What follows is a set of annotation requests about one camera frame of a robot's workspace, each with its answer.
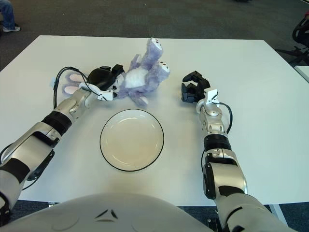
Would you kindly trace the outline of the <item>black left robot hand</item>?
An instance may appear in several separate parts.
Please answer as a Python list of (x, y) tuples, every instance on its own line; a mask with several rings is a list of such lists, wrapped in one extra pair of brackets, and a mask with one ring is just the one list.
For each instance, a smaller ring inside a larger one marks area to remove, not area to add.
[(108, 90), (109, 88), (116, 90), (116, 79), (123, 72), (123, 66), (119, 64), (116, 64), (113, 68), (101, 66), (89, 74), (87, 81), (97, 86), (100, 90)]

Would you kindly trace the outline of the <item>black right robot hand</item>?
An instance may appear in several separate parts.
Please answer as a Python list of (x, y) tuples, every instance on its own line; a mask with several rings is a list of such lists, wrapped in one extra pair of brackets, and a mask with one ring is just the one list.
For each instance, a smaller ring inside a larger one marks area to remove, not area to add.
[(183, 102), (194, 103), (205, 97), (204, 89), (210, 88), (207, 79), (202, 77), (197, 71), (193, 71), (183, 78), (181, 85)]

